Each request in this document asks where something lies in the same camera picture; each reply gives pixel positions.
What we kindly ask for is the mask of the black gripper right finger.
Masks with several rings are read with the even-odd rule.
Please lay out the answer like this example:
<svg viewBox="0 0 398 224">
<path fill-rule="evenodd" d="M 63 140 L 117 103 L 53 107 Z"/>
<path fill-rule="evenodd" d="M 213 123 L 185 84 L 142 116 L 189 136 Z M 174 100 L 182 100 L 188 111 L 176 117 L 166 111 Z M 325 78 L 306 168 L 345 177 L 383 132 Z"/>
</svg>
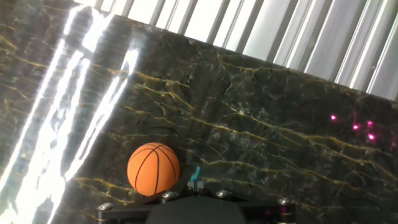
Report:
<svg viewBox="0 0 398 224">
<path fill-rule="evenodd" d="M 271 197 L 269 200 L 259 200 L 225 189 L 217 190 L 214 196 L 237 205 L 249 223 L 295 223 L 295 200 L 292 198 Z"/>
</svg>

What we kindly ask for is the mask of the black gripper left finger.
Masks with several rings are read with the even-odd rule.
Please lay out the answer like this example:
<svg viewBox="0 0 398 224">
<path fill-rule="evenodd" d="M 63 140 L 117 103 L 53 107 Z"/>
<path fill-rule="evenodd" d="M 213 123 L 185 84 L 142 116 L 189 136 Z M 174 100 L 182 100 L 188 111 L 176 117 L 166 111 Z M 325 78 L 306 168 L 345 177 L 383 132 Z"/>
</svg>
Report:
<svg viewBox="0 0 398 224">
<path fill-rule="evenodd" d="M 150 197 L 141 197 L 129 205 L 116 206 L 111 202 L 96 208 L 97 223 L 145 223 L 150 212 L 157 206 L 178 199 L 179 193 L 167 191 Z"/>
</svg>

